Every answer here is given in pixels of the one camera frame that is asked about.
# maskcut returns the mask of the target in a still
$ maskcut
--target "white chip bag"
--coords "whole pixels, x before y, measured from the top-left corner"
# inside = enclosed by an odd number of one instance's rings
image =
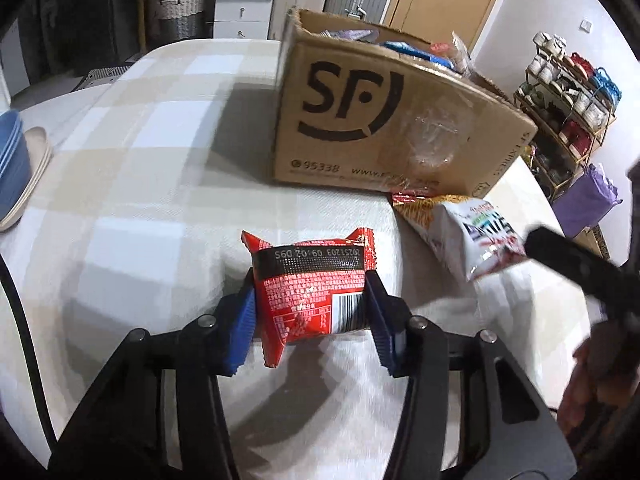
[[[486,200],[396,194],[393,206],[461,283],[526,259],[520,237]]]

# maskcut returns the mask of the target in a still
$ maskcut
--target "blue bowl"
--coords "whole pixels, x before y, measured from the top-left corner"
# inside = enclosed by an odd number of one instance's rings
[[[22,121],[18,112],[9,110],[0,115],[0,160],[5,158],[7,150],[15,142],[18,130],[22,130]]]
[[[10,123],[7,121],[2,124],[2,120],[6,119],[4,116],[9,113],[0,116],[0,140],[5,140],[4,145],[1,145],[0,155],[0,219],[7,216],[18,202],[31,178],[29,152],[22,132],[22,121],[17,113],[17,122],[14,118],[11,134],[6,135],[8,128],[2,129],[3,125]]]

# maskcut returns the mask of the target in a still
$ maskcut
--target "table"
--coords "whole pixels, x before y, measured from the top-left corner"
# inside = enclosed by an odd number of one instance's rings
[[[62,144],[0,250],[30,322],[56,432],[130,329],[179,329],[238,290],[250,265],[242,229],[286,244],[373,228],[389,293],[445,330],[497,332],[557,406],[571,352],[588,332],[581,291],[533,262],[460,289],[385,196],[273,182],[278,47],[162,47],[53,132]],[[488,198],[521,234],[539,223],[559,230],[521,160]],[[2,408],[45,463],[14,321],[0,301]],[[243,477],[381,478],[405,385],[380,366],[368,332],[290,346],[275,370],[262,365],[254,341],[236,377],[220,381]],[[446,461],[457,440],[455,388],[450,400]]]

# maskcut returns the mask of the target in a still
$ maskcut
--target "wicker basket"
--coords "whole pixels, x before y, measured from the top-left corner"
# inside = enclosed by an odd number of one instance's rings
[[[202,38],[204,0],[162,0],[160,34],[164,43]]]

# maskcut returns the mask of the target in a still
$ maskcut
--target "black cable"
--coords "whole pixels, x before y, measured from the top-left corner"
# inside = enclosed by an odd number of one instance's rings
[[[40,370],[38,370],[36,351],[33,347],[33,340],[31,339],[27,317],[24,314],[20,296],[18,295],[14,280],[9,273],[9,269],[4,262],[2,254],[0,254],[0,283],[2,284],[2,288],[4,288],[6,298],[9,300],[11,311],[14,313],[15,325],[18,328],[18,335],[20,336],[20,343],[22,344],[24,360],[27,363],[27,371],[31,382],[31,391],[33,392],[33,399],[36,402],[36,410],[38,411],[40,425],[42,426],[42,431],[44,432],[44,436],[49,444],[49,449],[53,450],[57,443],[56,433],[53,431],[53,426],[51,425],[49,409],[47,408],[47,399],[44,396]]]

